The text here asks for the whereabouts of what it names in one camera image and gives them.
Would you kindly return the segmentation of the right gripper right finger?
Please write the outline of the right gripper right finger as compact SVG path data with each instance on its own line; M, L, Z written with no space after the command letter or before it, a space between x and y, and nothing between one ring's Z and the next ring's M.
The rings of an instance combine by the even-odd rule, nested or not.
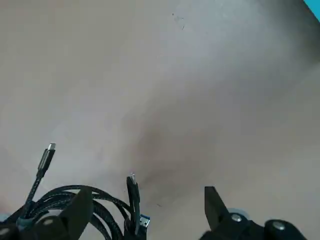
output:
M267 220L259 225L243 214L229 211L216 188L204 188L204 212L209 231L201 240L306 240L292 223L281 219Z

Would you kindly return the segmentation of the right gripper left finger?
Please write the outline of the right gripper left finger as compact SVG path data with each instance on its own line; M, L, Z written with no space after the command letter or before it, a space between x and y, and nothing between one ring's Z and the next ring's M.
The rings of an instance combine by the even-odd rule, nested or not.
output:
M78 240L93 215L93 197L82 188L59 214L47 216L34 226L20 230L15 224L1 224L2 240Z

